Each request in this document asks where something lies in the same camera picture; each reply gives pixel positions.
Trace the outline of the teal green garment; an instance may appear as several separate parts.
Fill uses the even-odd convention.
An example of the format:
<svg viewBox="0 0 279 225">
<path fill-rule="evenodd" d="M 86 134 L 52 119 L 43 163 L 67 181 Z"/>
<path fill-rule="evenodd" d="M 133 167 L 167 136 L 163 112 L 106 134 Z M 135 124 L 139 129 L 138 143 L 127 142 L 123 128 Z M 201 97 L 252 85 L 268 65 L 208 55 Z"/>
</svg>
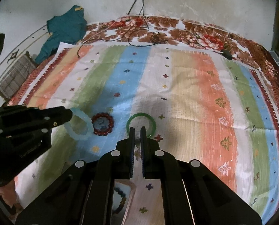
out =
<svg viewBox="0 0 279 225">
<path fill-rule="evenodd" d="M 35 58 L 36 64 L 41 64 L 55 52 L 60 43 L 76 44 L 86 34 L 87 21 L 84 19 L 84 9 L 74 5 L 65 14 L 54 16 L 46 22 L 49 38 Z"/>
</svg>

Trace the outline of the grey checkered pillow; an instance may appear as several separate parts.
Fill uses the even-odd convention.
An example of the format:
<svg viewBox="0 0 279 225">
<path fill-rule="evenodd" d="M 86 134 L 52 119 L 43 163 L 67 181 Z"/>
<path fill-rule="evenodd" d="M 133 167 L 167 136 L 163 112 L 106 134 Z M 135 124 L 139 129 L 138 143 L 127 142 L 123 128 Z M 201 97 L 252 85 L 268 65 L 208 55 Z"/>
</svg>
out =
<svg viewBox="0 0 279 225">
<path fill-rule="evenodd" d="M 27 51 L 0 80 L 0 96 L 6 101 L 11 99 L 36 67 L 36 63 Z"/>
</svg>

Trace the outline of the silver metal tin box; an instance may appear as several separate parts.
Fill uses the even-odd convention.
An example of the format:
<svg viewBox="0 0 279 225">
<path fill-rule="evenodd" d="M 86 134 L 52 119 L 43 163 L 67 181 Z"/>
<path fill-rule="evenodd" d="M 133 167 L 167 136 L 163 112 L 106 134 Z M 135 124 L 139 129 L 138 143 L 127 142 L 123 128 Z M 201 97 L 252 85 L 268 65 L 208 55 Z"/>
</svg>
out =
<svg viewBox="0 0 279 225">
<path fill-rule="evenodd" d="M 110 224 L 126 224 L 135 191 L 136 185 L 130 180 L 115 180 Z"/>
</svg>

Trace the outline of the black charger plug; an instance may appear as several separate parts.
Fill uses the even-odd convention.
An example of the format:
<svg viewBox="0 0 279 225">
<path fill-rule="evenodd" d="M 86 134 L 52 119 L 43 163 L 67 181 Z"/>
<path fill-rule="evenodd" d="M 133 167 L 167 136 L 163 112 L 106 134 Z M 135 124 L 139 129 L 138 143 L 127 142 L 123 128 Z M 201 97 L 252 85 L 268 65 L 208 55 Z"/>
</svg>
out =
<svg viewBox="0 0 279 225">
<path fill-rule="evenodd" d="M 223 57 L 225 57 L 226 59 L 228 59 L 228 60 L 232 60 L 233 59 L 232 54 L 228 50 L 226 50 L 226 49 L 222 49 L 221 50 L 221 55 Z"/>
</svg>

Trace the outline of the striped colourful cloth mat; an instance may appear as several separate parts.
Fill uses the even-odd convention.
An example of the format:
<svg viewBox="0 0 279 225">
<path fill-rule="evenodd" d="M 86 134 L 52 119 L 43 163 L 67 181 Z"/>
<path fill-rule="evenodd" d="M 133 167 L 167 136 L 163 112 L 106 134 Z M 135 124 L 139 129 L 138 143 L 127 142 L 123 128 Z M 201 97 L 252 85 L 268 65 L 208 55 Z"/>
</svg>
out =
<svg viewBox="0 0 279 225">
<path fill-rule="evenodd" d="M 71 120 L 52 132 L 52 147 L 15 179 L 27 207 L 76 160 L 95 161 L 146 127 L 160 147 L 182 161 L 201 160 L 262 218 L 279 208 L 279 68 L 255 47 L 248 60 L 212 51 L 98 42 L 61 45 L 34 71 L 20 101 L 40 109 L 64 106 L 114 119 L 106 136 Z"/>
</svg>

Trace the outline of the red floral bed sheet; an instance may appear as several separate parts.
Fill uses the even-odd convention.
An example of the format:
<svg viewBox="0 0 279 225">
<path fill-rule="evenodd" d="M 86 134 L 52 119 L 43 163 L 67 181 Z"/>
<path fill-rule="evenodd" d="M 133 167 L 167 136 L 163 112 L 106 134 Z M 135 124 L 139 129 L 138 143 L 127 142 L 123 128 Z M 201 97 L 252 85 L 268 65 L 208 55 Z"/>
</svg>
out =
<svg viewBox="0 0 279 225">
<path fill-rule="evenodd" d="M 128 119 L 142 112 L 156 121 L 157 141 L 245 137 L 279 147 L 278 65 L 262 45 L 212 24 L 141 15 L 94 23 L 36 65 L 5 105 L 72 110 L 52 129 L 55 142 L 126 138 Z"/>
</svg>

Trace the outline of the green jade bangle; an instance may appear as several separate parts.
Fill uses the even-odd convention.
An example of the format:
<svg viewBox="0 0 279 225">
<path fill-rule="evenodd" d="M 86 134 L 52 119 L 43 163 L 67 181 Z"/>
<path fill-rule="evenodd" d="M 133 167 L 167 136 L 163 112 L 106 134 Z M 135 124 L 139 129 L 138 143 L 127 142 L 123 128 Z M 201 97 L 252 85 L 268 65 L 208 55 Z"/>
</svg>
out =
<svg viewBox="0 0 279 225">
<path fill-rule="evenodd" d="M 147 123 L 148 124 L 147 137 L 154 136 L 154 134 L 156 133 L 156 121 L 151 115 L 143 112 L 135 113 L 132 116 L 130 116 L 125 127 L 128 134 L 130 133 L 130 124 L 136 121 L 137 123 Z"/>
</svg>

